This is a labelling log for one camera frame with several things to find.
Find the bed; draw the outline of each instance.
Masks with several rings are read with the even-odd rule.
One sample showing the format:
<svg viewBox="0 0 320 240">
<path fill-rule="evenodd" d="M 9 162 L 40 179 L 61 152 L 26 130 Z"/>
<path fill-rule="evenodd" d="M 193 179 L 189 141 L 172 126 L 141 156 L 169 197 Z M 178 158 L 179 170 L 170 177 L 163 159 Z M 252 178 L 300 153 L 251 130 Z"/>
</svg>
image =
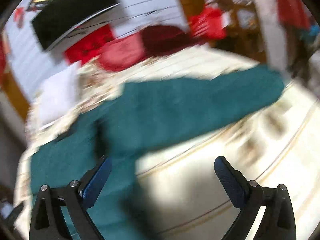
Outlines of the bed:
<svg viewBox="0 0 320 240">
<path fill-rule="evenodd" d="M 17 172 L 14 204 L 26 207 L 15 223 L 28 239 L 32 195 L 30 159 L 40 146 L 68 130 L 80 113 L 121 95 L 129 81 L 179 77 L 212 80 L 253 68 L 257 62 L 232 53 L 194 46 L 168 57 L 149 58 L 118 73 L 97 67 L 95 58 L 78 70 L 81 102 L 52 126 L 41 130 L 38 97 L 27 121 L 29 145 Z M 158 233 L 165 239 L 221 239 L 238 214 L 213 169 L 224 155 L 247 179 L 265 187 L 288 187 L 295 213 L 297 239 L 308 239 L 320 221 L 319 102 L 291 81 L 280 99 L 237 123 L 168 149 L 150 152 L 136 162 L 136 176 L 156 206 Z M 253 239 L 263 215 L 260 208 L 247 239 Z"/>
</svg>

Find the wall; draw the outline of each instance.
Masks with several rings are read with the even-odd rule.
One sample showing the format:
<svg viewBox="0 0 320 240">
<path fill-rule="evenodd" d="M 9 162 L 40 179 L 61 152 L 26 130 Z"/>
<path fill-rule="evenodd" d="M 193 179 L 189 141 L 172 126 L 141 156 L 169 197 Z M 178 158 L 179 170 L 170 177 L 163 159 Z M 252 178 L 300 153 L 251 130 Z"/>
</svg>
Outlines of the wall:
<svg viewBox="0 0 320 240">
<path fill-rule="evenodd" d="M 23 0 L 19 6 L 26 8 L 29 1 Z M 29 102 L 34 98 L 35 91 L 43 80 L 67 67 L 68 64 L 63 60 L 62 52 L 102 26 L 103 24 L 99 24 L 101 22 L 110 23 L 116 37 L 129 35 L 139 26 L 155 19 L 164 24 L 176 24 L 182 28 L 188 28 L 179 0 L 119 0 L 119 2 L 121 3 L 119 6 L 82 26 L 86 28 L 86 33 L 73 32 L 72 35 L 68 35 L 72 37 L 65 38 L 49 53 L 42 52 L 30 22 L 36 16 L 36 12 L 25 14 L 22 29 L 17 28 L 13 15 L 9 18 L 5 28 L 12 48 L 10 62 L 12 72 Z M 145 15 L 153 10 L 158 10 L 158 13 L 151 16 Z"/>
</svg>

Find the metal screw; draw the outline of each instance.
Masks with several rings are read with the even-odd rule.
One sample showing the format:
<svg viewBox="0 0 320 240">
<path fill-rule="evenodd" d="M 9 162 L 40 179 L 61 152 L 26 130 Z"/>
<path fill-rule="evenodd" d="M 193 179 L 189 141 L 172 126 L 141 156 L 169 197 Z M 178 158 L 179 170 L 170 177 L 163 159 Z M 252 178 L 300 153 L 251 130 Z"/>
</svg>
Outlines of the metal screw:
<svg viewBox="0 0 320 240">
<path fill-rule="evenodd" d="M 71 187 L 75 187 L 77 185 L 78 185 L 78 181 L 77 180 L 73 180 L 73 181 L 70 182 L 70 186 Z"/>
<path fill-rule="evenodd" d="M 252 187 L 257 187 L 258 186 L 258 182 L 256 182 L 255 180 L 250 180 L 249 181 L 250 186 Z"/>
<path fill-rule="evenodd" d="M 48 188 L 48 186 L 47 186 L 47 185 L 42 185 L 42 186 L 41 186 L 41 191 L 46 191 L 46 190 L 47 190 L 47 188 Z"/>
<path fill-rule="evenodd" d="M 287 187 L 286 187 L 285 185 L 280 184 L 279 186 L 280 186 L 280 189 L 282 189 L 282 190 L 287 190 Z"/>
</svg>

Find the red pillow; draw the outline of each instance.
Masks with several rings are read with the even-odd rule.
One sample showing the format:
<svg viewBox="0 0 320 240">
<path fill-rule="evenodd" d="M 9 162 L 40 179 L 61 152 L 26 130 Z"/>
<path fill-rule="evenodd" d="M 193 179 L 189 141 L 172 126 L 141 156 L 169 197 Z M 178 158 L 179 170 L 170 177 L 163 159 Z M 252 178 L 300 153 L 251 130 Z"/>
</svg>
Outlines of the red pillow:
<svg viewBox="0 0 320 240">
<path fill-rule="evenodd" d="M 110 41 L 100 52 L 98 61 L 105 70 L 111 71 L 122 71 L 146 58 L 140 33 Z"/>
<path fill-rule="evenodd" d="M 112 40 L 114 38 L 110 26 L 107 24 L 79 40 L 67 49 L 65 54 L 70 64 L 79 60 L 85 64 L 93 57 L 98 56 L 103 45 Z"/>
</svg>

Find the red bag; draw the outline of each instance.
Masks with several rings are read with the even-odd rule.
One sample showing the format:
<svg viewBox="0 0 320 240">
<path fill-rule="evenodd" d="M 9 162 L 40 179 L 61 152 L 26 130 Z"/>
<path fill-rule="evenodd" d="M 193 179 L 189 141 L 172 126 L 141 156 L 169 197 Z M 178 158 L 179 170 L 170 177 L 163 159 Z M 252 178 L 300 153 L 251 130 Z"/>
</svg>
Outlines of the red bag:
<svg viewBox="0 0 320 240">
<path fill-rule="evenodd" d="M 310 20 L 301 0 L 277 0 L 279 21 L 298 29 L 309 30 Z"/>
<path fill-rule="evenodd" d="M 218 8 L 205 7 L 200 15 L 190 18 L 191 33 L 195 37 L 221 40 L 227 36 L 222 28 L 222 11 Z"/>
</svg>

